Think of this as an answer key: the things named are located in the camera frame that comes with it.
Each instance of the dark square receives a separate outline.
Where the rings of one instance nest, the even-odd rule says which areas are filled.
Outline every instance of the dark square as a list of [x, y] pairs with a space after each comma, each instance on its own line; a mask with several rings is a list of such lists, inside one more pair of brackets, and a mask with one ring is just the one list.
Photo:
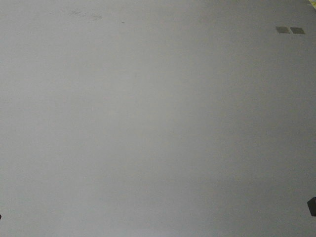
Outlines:
[[289, 34], [290, 31], [288, 30], [288, 28], [286, 26], [277, 26], [276, 30], [280, 33], [280, 34]]
[[316, 216], [316, 197], [307, 202], [308, 208], [312, 216]]
[[291, 31], [294, 34], [305, 34], [304, 30], [301, 27], [291, 27]]

